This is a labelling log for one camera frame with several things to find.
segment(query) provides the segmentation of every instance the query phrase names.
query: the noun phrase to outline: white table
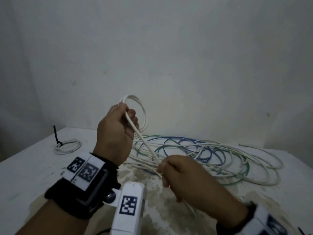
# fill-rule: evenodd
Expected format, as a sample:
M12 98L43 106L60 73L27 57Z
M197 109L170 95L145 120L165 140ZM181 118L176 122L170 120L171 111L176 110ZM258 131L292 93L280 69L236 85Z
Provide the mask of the white table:
M96 131L64 128L58 132L59 140L77 138L82 147L72 154L56 155L54 135L34 144L0 163L0 234L13 234L45 202L43 194L59 178L66 167L81 151L92 151ZM263 152L244 148L263 156ZM242 200L262 202L276 218L288 228L299 226L306 233L313 233L313 170L293 155L270 150L279 156L285 167L279 170L282 182L265 187L243 182L227 188ZM147 185L147 203L142 234L215 234L215 221L199 212L199 221L183 203L176 203L172 192L163 189L157 176L122 165L119 182L139 181ZM85 234L95 234L109 228L115 209L104 206L90 220Z

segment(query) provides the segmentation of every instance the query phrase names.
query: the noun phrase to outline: tangled cable pile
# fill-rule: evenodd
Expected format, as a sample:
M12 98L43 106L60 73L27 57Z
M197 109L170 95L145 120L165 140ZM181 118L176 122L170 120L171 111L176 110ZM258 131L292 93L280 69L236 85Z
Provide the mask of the tangled cable pile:
M232 181L227 182L225 185L238 183L240 181L247 181L263 186L274 186L279 184L280 177L277 170L283 168L284 164L280 158L266 150L256 148L275 158L278 162L277 166L272 165L272 162L257 155L247 153L237 147L221 144L213 140L196 140L192 138L164 137L159 135L143 137L140 132L147 127L146 111L141 101L136 96L127 95L120 101L125 103L126 99L135 100L142 107L144 112L144 123L139 130L136 129L127 113L125 114L128 122L136 133L133 141L133 149L135 153L132 152L130 154L129 158L131 158L131 161L126 163L150 173L157 174L161 177L156 171L158 164L168 156L168 149L176 149L180 152L176 154L192 157L212 174L213 177L217 179L232 178ZM240 163L234 168L235 161L239 161ZM248 176L252 165L254 167L260 167L265 171L266 176L264 179L257 180ZM270 170L276 175L274 179L272 179Z

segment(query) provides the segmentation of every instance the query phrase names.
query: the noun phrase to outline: forearm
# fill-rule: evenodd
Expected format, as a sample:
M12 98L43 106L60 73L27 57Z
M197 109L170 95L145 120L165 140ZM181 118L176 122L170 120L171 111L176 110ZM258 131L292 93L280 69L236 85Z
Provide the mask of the forearm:
M88 222L68 214L49 200L16 234L83 235Z

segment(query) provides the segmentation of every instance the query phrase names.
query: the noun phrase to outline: white marker tag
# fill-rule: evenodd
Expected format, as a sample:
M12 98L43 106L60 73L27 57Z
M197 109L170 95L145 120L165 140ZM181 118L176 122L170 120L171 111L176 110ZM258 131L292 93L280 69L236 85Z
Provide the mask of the white marker tag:
M62 172L61 176L64 179L71 181L76 176L76 174L80 171L80 169L82 169L82 167L86 164L86 162L89 160L90 157L91 157L91 154L86 153L86 152L79 154L79 156L76 157L74 161L72 161L68 165L66 170Z
M72 179L72 183L85 191L104 165L104 161L91 156L85 165Z

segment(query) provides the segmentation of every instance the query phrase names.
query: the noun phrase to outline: black and white square pattern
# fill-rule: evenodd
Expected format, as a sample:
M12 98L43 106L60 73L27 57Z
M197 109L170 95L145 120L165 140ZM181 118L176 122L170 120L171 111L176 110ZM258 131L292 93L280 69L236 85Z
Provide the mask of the black and white square pattern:
M266 225L276 234L276 235L287 235L288 231L285 229L273 216L270 214L267 217Z
M82 166L82 164L85 163L84 159L81 159L79 157L75 158L74 161L71 162L71 164L66 168L67 170L71 171L72 173L76 173L77 170Z
M99 168L87 162L86 165L78 173L78 176L87 182L91 182L92 179L96 176L98 171Z
M122 205L119 213L126 215L135 215L138 198L135 196L123 196Z

